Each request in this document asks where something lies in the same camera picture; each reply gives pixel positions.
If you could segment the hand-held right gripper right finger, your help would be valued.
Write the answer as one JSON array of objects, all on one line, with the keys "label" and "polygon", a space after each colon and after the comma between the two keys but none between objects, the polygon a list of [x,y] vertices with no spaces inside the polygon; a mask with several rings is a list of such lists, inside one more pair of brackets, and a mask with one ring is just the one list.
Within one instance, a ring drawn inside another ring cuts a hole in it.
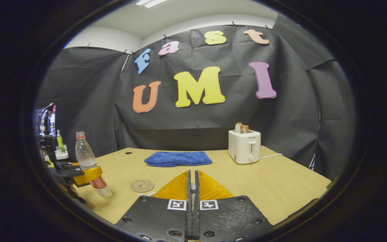
[{"label": "hand-held right gripper right finger", "polygon": [[231,195],[199,170],[195,183],[195,240],[244,242],[274,228],[249,197]]}]

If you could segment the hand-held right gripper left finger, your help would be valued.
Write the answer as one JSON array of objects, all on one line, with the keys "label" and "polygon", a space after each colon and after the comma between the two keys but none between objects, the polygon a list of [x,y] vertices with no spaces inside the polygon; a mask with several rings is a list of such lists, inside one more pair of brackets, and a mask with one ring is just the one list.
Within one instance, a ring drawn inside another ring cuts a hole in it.
[{"label": "hand-held right gripper left finger", "polygon": [[193,216],[188,170],[153,196],[139,196],[116,226],[149,242],[187,242],[194,238]]}]

